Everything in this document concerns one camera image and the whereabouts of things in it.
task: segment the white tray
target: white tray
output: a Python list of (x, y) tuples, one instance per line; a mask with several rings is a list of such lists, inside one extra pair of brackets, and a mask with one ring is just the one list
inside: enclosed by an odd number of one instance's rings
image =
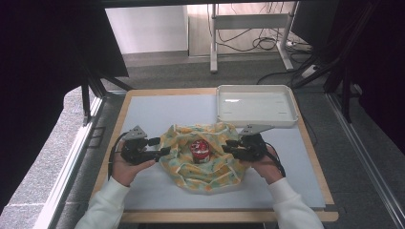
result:
[(222, 85), (217, 89), (217, 106), (218, 121), (236, 127), (291, 127), (298, 120), (292, 91), (284, 85)]

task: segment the hand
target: hand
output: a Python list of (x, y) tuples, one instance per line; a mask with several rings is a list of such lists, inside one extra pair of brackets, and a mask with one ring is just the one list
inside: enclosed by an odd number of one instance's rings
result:
[[(122, 150), (123, 145), (124, 141), (121, 140), (118, 143), (117, 152)], [(129, 187), (137, 173), (154, 165), (155, 160), (145, 161), (139, 165), (132, 165), (122, 158), (121, 153), (115, 153), (113, 163), (112, 177), (123, 186)]]
[[(273, 148), (267, 146), (267, 150), (274, 156), (277, 156)], [(276, 164), (268, 156), (264, 156), (261, 160), (255, 162), (240, 162), (246, 167), (252, 167), (255, 169), (257, 173), (266, 180), (267, 184), (274, 183), (283, 178)]]

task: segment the wooden frame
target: wooden frame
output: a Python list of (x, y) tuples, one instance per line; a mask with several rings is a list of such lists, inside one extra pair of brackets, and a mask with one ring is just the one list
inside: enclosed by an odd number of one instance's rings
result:
[[(216, 94), (216, 88), (198, 88), (198, 89), (163, 89), (163, 90), (133, 90), (127, 93), (119, 113), (116, 127), (113, 131), (109, 146), (113, 147), (116, 139), (119, 137), (122, 129), (125, 116), (128, 112), (128, 106), (133, 96), (154, 96), (154, 95), (188, 95), (188, 94)], [(309, 160), (312, 164), (317, 181), (320, 185), (322, 195), (326, 203), (325, 209), (317, 209), (315, 213), (321, 221), (336, 221), (339, 217), (337, 209), (334, 207), (334, 201), (330, 193), (330, 189), (318, 157), (312, 147), (307, 128), (301, 118), (297, 104), (297, 112), (300, 118), (298, 119), (298, 128), (304, 140), (304, 144), (309, 154)], [(95, 188), (92, 196), (100, 190), (105, 178), (107, 177), (109, 150), (107, 150), (101, 169), (98, 173)], [(273, 211), (268, 210), (252, 210), (252, 211), (124, 211), (121, 221), (133, 223), (162, 223), (162, 222), (265, 222), (276, 221), (276, 215)]]

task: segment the red object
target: red object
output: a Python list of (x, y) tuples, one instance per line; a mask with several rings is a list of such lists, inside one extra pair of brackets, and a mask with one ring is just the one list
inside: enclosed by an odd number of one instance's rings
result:
[(193, 154), (194, 162), (205, 163), (209, 161), (209, 144), (205, 140), (196, 140), (190, 145), (190, 151)]

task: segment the black curtain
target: black curtain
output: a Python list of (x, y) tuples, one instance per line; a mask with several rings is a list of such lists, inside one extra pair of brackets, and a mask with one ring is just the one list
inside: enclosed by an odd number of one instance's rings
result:
[(0, 31), (3, 211), (48, 139), (65, 94), (94, 73), (128, 74), (104, 9), (3, 3)]
[[(356, 13), (367, 2), (339, 1), (330, 41), (356, 18)], [(376, 4), (375, 11), (355, 43), (346, 67), (352, 83), (358, 84), (363, 91), (360, 104), (405, 154), (405, 1), (370, 2)], [(330, 51), (326, 59), (339, 53), (347, 37)]]

